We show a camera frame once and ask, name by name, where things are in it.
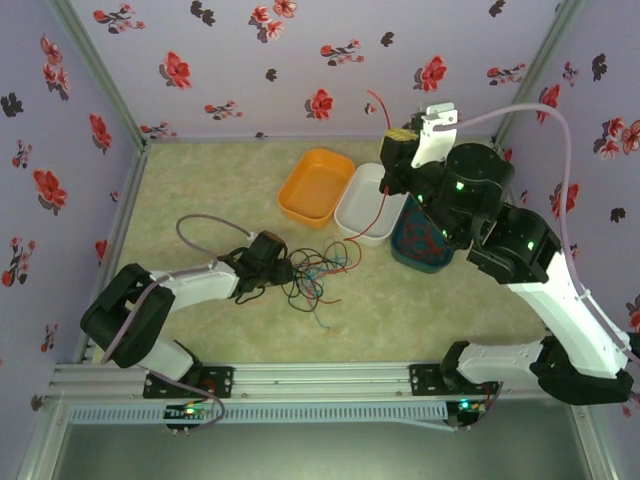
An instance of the teal basket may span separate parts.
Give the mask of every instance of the teal basket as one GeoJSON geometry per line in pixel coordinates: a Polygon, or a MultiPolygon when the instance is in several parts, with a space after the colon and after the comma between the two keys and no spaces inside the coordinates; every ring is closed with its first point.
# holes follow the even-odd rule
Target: teal basket
{"type": "Polygon", "coordinates": [[[391,233],[391,255],[395,261],[424,273],[438,273],[453,259],[453,250],[411,196],[391,233]]]}

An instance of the tangled wires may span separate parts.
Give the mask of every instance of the tangled wires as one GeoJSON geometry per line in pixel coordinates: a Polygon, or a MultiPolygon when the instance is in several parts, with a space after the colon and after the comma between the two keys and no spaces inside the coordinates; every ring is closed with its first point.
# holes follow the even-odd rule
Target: tangled wires
{"type": "Polygon", "coordinates": [[[324,277],[336,273],[344,273],[354,269],[360,264],[362,250],[360,246],[350,241],[358,248],[358,261],[354,264],[349,257],[345,243],[329,238],[329,243],[324,253],[313,248],[299,248],[293,250],[288,258],[293,266],[293,281],[287,285],[281,285],[282,291],[287,296],[289,305],[300,312],[313,313],[318,325],[328,329],[318,318],[316,308],[320,303],[325,305],[338,303],[341,299],[324,300],[324,277]]]}

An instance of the floral wallpaper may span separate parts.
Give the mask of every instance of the floral wallpaper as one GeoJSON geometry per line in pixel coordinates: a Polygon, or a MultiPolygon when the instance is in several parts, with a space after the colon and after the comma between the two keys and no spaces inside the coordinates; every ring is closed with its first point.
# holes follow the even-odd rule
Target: floral wallpaper
{"type": "Polygon", "coordinates": [[[69,1],[151,141],[378,136],[386,121],[368,89],[395,126],[423,102],[450,99],[471,118],[511,101],[558,6],[69,1]]]}
{"type": "MultiPolygon", "coordinates": [[[[540,80],[538,100],[567,118],[572,134],[568,191],[571,254],[582,282],[626,331],[640,332],[640,42],[632,0],[589,2],[540,80]]],[[[504,145],[516,168],[514,197],[558,232],[562,131],[542,112],[519,114],[504,145]]],[[[640,372],[629,367],[640,391],[640,372]]],[[[594,408],[619,469],[638,478],[640,398],[594,408]]]]}
{"type": "Polygon", "coordinates": [[[135,148],[47,3],[3,8],[0,477],[16,478],[53,368],[75,352],[135,148]]]}

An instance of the orange plastic bowl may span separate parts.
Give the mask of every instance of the orange plastic bowl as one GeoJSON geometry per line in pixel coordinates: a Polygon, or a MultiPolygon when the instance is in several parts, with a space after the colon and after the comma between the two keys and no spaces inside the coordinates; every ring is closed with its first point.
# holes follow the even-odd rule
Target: orange plastic bowl
{"type": "Polygon", "coordinates": [[[296,222],[323,228],[333,215],[356,167],[342,155],[313,148],[303,155],[278,193],[278,205],[296,222]]]}

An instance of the white plastic bowl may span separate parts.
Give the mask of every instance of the white plastic bowl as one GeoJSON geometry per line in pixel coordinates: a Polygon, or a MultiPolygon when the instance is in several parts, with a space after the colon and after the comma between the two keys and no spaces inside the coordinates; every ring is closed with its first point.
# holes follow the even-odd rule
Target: white plastic bowl
{"type": "MultiPolygon", "coordinates": [[[[384,176],[384,167],[379,163],[365,163],[356,169],[351,177],[340,203],[333,213],[340,231],[346,237],[359,234],[376,218],[383,195],[380,193],[380,180],[384,176]]],[[[398,221],[406,200],[406,195],[387,197],[378,221],[367,233],[357,238],[359,243],[371,247],[382,245],[389,238],[398,221]]]]}

